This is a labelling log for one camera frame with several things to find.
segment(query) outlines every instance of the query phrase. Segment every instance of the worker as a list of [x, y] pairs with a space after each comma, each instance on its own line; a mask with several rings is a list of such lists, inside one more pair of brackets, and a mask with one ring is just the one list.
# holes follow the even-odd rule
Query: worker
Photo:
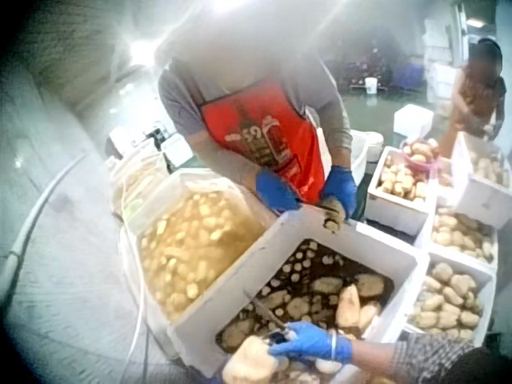
[[[272, 210], [335, 197], [349, 217], [356, 207], [352, 137], [336, 85], [315, 55], [276, 48], [280, 36], [253, 10], [203, 11], [170, 39], [183, 49], [169, 54], [159, 79], [162, 103], [205, 166]], [[319, 116], [332, 159], [327, 178], [307, 106]]]
[[[489, 140], [496, 138], [505, 118], [506, 87], [501, 72], [500, 46], [490, 38], [480, 39], [454, 84], [450, 125], [439, 143], [442, 156], [451, 158], [459, 131]], [[495, 111], [496, 121], [490, 124]]]
[[[297, 337], [270, 346], [268, 354], [349, 363], [399, 383], [498, 383], [505, 382], [504, 378], [508, 382], [512, 374], [509, 359], [442, 334], [411, 334], [403, 342], [379, 344], [332, 335], [310, 322], [292, 322], [288, 326]], [[237, 375], [247, 377], [247, 369], [238, 373], [230, 366], [234, 382], [251, 382], [237, 381]]]

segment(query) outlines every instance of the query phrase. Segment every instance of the bracelet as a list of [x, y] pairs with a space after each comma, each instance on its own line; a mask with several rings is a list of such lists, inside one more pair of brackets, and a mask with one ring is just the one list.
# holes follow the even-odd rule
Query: bracelet
[[336, 341], [337, 341], [337, 336], [335, 334], [333, 334], [333, 338], [331, 339], [330, 341], [330, 360], [331, 361], [335, 361], [334, 358], [336, 357]]

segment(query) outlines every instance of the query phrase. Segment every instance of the hose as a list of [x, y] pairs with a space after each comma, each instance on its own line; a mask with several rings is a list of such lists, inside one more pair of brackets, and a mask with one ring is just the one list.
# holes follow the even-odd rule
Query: hose
[[29, 215], [26, 217], [22, 228], [18, 233], [18, 236], [14, 241], [13, 246], [7, 253], [6, 262], [4, 268], [2, 269], [2, 275], [0, 277], [0, 310], [3, 310], [6, 299], [11, 292], [13, 281], [19, 271], [19, 268], [23, 264], [23, 259], [25, 257], [25, 252], [30, 241], [30, 236], [34, 232], [34, 228], [38, 222], [39, 217], [41, 216], [42, 210], [48, 203], [50, 196], [55, 191], [55, 188], [57, 188], [58, 184], [60, 184], [64, 177], [67, 176], [68, 173], [71, 172], [71, 170], [75, 168], [76, 165], [79, 164], [85, 157], [86, 154], [81, 154], [75, 160], [70, 162], [66, 168], [61, 170], [57, 176], [55, 176], [48, 187], [42, 192]]

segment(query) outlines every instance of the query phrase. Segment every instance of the blue glove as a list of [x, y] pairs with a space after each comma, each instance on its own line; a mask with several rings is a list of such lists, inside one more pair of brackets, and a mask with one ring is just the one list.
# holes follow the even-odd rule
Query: blue glove
[[352, 360], [352, 343], [343, 336], [333, 336], [310, 322], [291, 322], [288, 326], [297, 337], [269, 348], [273, 356], [302, 356], [332, 360], [332, 338], [336, 337], [334, 360], [343, 364]]
[[285, 212], [300, 207], [298, 196], [288, 182], [266, 168], [256, 175], [256, 192], [272, 210]]
[[320, 191], [320, 199], [334, 196], [342, 204], [348, 219], [352, 217], [357, 205], [357, 190], [351, 170], [342, 166], [332, 166]]

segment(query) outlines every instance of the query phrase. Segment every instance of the red apron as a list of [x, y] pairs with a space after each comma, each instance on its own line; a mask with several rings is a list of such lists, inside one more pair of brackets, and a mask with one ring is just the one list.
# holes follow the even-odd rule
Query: red apron
[[303, 201], [318, 200], [324, 173], [316, 129], [277, 81], [258, 82], [200, 108], [220, 146], [279, 174]]

